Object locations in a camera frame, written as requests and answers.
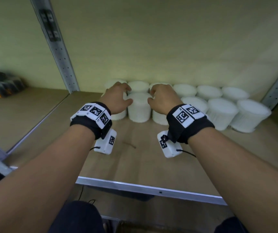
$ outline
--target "human hand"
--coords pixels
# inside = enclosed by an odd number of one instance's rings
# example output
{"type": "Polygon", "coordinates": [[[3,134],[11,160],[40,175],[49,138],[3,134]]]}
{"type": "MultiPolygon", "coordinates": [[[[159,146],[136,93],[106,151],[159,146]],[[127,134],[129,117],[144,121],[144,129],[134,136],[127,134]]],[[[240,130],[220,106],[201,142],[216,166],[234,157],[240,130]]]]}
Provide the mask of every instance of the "human hand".
{"type": "Polygon", "coordinates": [[[154,99],[148,98],[148,103],[153,110],[160,114],[167,115],[172,108],[183,104],[170,85],[156,84],[152,87],[150,94],[154,99]]]}
{"type": "Polygon", "coordinates": [[[123,99],[123,93],[131,90],[127,83],[116,82],[106,90],[98,101],[104,103],[111,111],[111,114],[118,114],[133,103],[133,99],[123,99]]]}

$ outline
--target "dark blue pants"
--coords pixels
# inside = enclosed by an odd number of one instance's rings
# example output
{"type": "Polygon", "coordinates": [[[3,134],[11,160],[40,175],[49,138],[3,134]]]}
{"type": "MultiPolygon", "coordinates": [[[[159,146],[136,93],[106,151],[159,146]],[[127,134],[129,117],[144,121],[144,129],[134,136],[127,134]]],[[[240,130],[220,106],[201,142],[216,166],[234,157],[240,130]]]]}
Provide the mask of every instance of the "dark blue pants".
{"type": "MultiPolygon", "coordinates": [[[[49,229],[49,233],[105,233],[97,208],[84,201],[65,204],[49,229]]],[[[215,233],[248,233],[237,217],[230,217],[215,233]]]]}

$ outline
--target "yellow wall panel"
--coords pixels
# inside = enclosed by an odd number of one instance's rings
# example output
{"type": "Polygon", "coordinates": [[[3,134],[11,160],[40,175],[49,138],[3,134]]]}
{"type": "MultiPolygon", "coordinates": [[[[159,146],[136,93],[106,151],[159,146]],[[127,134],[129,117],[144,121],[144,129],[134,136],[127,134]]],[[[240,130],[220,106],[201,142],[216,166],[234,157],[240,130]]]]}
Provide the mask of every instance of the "yellow wall panel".
{"type": "Polygon", "coordinates": [[[278,78],[278,0],[51,0],[83,91],[109,78],[238,86],[278,78]]]}
{"type": "Polygon", "coordinates": [[[0,0],[0,70],[29,86],[66,88],[29,0],[0,0]]]}

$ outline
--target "qr code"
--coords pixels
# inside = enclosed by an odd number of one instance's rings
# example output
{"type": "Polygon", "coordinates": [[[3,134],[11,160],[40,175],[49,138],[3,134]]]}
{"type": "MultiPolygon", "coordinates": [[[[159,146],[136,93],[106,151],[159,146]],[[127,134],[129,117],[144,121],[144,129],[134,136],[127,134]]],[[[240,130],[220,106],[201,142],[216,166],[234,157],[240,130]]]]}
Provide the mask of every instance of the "qr code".
{"type": "Polygon", "coordinates": [[[97,107],[93,107],[90,112],[96,116],[99,116],[102,113],[102,110],[97,107]]]}
{"type": "Polygon", "coordinates": [[[91,105],[85,105],[80,111],[87,111],[90,107],[91,105]]]}
{"type": "Polygon", "coordinates": [[[113,145],[113,143],[114,143],[114,140],[115,140],[115,138],[114,138],[113,136],[111,136],[111,137],[110,137],[110,141],[109,141],[109,144],[110,144],[110,145],[113,145]]]}
{"type": "Polygon", "coordinates": [[[199,113],[199,110],[197,110],[196,108],[194,108],[194,107],[190,107],[190,108],[187,108],[186,109],[187,111],[189,111],[190,112],[190,114],[196,114],[196,113],[199,113]]]}
{"type": "Polygon", "coordinates": [[[178,121],[180,123],[183,123],[184,121],[186,121],[190,116],[188,116],[188,114],[184,111],[182,111],[180,114],[178,114],[176,116],[176,119],[178,119],[178,121]]]}
{"type": "Polygon", "coordinates": [[[160,140],[160,145],[161,145],[162,149],[167,147],[167,144],[162,140],[160,140]]]}
{"type": "Polygon", "coordinates": [[[108,117],[106,116],[105,113],[103,113],[103,114],[100,116],[100,120],[103,122],[104,125],[106,125],[107,122],[109,122],[109,119],[108,119],[108,117]]]}

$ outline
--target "human arm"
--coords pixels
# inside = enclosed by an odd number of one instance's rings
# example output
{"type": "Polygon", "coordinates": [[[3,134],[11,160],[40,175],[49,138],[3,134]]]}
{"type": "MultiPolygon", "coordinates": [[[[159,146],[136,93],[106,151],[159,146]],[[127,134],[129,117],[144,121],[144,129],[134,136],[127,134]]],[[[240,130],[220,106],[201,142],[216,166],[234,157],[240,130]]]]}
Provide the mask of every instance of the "human arm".
{"type": "MultiPolygon", "coordinates": [[[[155,111],[183,104],[170,86],[155,85],[155,111]]],[[[220,195],[250,232],[278,232],[278,170],[225,137],[204,128],[188,144],[220,195]]]]}
{"type": "MultiPolygon", "coordinates": [[[[130,90],[117,83],[99,100],[112,114],[123,111],[130,90]]],[[[0,181],[0,232],[47,232],[67,199],[95,140],[85,126],[72,125],[40,155],[0,181]]]]}

